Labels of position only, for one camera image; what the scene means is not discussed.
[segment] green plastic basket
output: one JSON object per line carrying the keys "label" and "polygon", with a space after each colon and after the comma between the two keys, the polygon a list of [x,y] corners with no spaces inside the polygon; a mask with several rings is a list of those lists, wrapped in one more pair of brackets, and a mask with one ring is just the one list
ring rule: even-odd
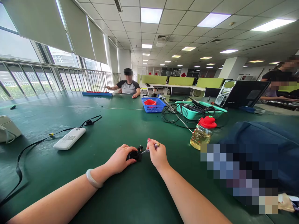
{"label": "green plastic basket", "polygon": [[[177,111],[179,113],[181,112],[180,103],[189,104],[191,106],[194,106],[194,103],[189,102],[189,101],[183,101],[183,102],[182,101],[176,101],[175,103],[177,104]],[[212,116],[214,114],[213,117],[215,119],[217,119],[218,117],[220,117],[221,114],[227,112],[227,110],[222,109],[222,108],[217,107],[217,106],[214,106],[214,105],[211,105],[209,103],[199,102],[199,104],[201,104],[203,106],[207,106],[207,107],[212,106],[212,107],[215,107],[215,109],[217,109],[217,110],[221,110],[221,111],[216,111],[216,112],[214,112],[214,111],[206,112],[206,116],[208,116],[208,115]],[[182,110],[183,110],[183,116],[185,118],[189,119],[189,120],[199,120],[201,117],[204,117],[204,114],[201,114],[201,113],[189,110],[189,109],[187,109],[186,107],[183,107],[183,106],[182,106]]]}

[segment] metal railing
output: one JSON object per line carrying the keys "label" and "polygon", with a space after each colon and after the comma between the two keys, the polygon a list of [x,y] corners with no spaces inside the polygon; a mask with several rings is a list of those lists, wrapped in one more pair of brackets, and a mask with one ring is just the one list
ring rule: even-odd
{"label": "metal railing", "polygon": [[120,73],[0,58],[0,101],[58,91],[107,91]]}

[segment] white power bank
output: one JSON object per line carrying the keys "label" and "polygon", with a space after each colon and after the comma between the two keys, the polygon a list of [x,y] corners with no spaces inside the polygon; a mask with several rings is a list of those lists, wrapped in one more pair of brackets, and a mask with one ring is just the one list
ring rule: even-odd
{"label": "white power bank", "polygon": [[58,150],[68,150],[84,134],[85,128],[74,128],[67,133],[62,139],[56,142],[53,147]]}

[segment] bracelet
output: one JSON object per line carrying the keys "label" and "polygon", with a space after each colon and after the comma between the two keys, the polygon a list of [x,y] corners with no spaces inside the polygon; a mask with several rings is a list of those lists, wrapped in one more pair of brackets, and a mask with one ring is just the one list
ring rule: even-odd
{"label": "bracelet", "polygon": [[87,171],[86,171],[86,177],[87,177],[87,179],[88,179],[88,181],[90,182],[90,184],[92,185],[92,186],[94,186],[95,188],[101,188],[102,186],[103,186],[103,184],[99,184],[98,182],[96,182],[94,179],[93,179],[93,177],[91,176],[91,174],[90,174],[90,171],[92,171],[93,169],[88,169]]}

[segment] ceiling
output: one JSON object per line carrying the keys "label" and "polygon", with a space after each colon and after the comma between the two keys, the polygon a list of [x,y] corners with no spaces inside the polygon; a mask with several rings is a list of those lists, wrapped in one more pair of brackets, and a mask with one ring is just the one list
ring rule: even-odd
{"label": "ceiling", "polygon": [[[120,49],[131,50],[131,59],[138,66],[143,59],[147,66],[222,67],[225,59],[241,56],[250,67],[267,66],[270,62],[285,60],[299,49],[299,21],[268,32],[250,31],[276,18],[299,19],[299,0],[119,0],[123,12],[118,12],[114,0],[78,0],[81,6],[106,32]],[[160,8],[159,24],[141,23],[140,8]],[[232,16],[215,28],[197,27],[210,13]],[[158,35],[168,35],[164,47],[156,47]],[[152,49],[142,48],[152,44]],[[196,47],[182,51],[184,47]],[[236,49],[231,54],[220,54]]]}

